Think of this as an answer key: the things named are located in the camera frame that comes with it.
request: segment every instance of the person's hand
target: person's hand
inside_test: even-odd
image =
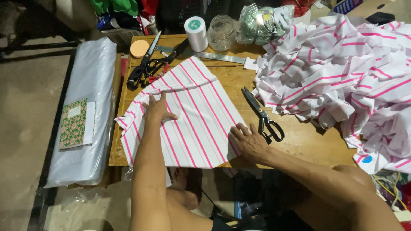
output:
[[[231,127],[228,134],[229,139],[238,145],[246,159],[257,164],[267,164],[270,157],[270,146],[252,123],[250,123],[250,130],[251,133],[242,123],[238,123],[236,127]]]
[[[159,123],[163,119],[166,119],[166,118],[171,119],[171,120],[178,119],[178,116],[167,111],[165,92],[161,93],[160,100],[155,100],[152,94],[150,94],[148,97],[150,99],[149,104],[142,103],[143,107],[147,109],[144,114],[145,122],[150,121],[150,122]]]

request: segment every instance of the white fabric with pink stripes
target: white fabric with pink stripes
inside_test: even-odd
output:
[[[263,47],[253,94],[265,106],[324,129],[342,121],[359,167],[411,173],[410,24],[339,14],[293,25]]]
[[[124,129],[120,139],[130,166],[144,133],[141,103],[148,103],[148,94],[159,100],[161,92],[167,93],[168,111],[179,117],[164,120],[160,129],[166,166],[210,169],[240,154],[227,135],[244,120],[216,76],[191,57],[141,91],[125,115],[115,119]]]

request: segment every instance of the spool of thread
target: spool of thread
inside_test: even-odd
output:
[[[184,23],[184,30],[193,51],[202,52],[208,47],[205,25],[204,19],[198,16],[191,17]]]
[[[131,44],[130,53],[136,58],[142,58],[150,45],[145,40],[137,40]]]

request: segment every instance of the green paisley notebook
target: green paisley notebook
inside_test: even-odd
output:
[[[92,144],[95,102],[87,98],[64,105],[58,148],[66,149]]]

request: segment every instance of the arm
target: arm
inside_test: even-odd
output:
[[[166,94],[156,101],[150,95],[150,104],[144,120],[144,134],[134,159],[130,219],[131,231],[171,230],[171,221],[166,201],[165,163],[160,141],[160,122],[177,116],[167,112]]]
[[[322,200],[346,214],[354,230],[403,231],[391,209],[375,192],[340,172],[268,146],[253,124],[250,124],[250,129],[252,133],[239,123],[237,127],[231,128],[229,134],[244,157],[293,177]]]

